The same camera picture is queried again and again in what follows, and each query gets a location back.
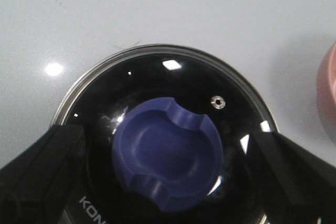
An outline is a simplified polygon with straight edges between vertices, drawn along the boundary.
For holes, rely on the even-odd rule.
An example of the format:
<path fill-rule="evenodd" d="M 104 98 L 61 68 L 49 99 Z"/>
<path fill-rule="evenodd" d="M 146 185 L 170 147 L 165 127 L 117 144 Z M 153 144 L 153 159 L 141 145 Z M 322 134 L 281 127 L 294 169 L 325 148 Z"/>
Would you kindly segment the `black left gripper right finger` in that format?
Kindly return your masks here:
<path fill-rule="evenodd" d="M 282 134 L 251 134 L 251 181 L 269 223 L 335 223 L 335 167 Z"/>

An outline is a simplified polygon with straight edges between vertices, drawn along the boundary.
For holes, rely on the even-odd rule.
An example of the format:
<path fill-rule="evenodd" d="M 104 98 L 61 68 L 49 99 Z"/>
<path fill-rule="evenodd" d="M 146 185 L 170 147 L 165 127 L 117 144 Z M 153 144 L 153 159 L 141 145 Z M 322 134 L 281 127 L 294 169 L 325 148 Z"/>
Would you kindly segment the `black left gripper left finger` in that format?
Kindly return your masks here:
<path fill-rule="evenodd" d="M 54 125 L 1 169 L 1 223 L 58 223 L 85 161 L 80 125 Z"/>

